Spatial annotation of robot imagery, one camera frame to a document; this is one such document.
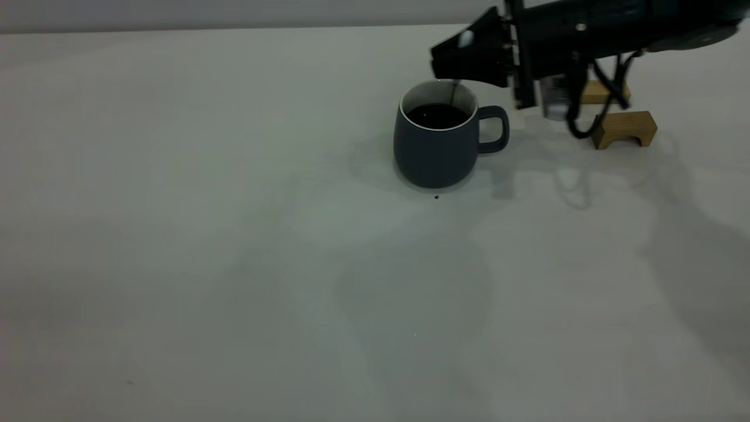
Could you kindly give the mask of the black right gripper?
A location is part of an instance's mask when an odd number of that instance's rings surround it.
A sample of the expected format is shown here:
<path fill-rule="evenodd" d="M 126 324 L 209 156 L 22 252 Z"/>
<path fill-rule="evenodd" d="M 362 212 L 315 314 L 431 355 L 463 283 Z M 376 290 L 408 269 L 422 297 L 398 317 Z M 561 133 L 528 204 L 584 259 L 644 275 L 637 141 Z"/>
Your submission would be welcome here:
<path fill-rule="evenodd" d="M 584 1 L 558 1 L 525 8 L 522 1 L 506 1 L 506 17 L 498 7 L 490 7 L 462 35 L 429 51 L 433 75 L 437 79 L 507 88 L 508 64 L 514 59 L 515 107 L 535 107 L 536 80 L 562 74 L 574 65 L 574 56 L 587 38 L 589 19 L 585 6 Z M 508 31 L 513 59 L 502 46 Z"/>

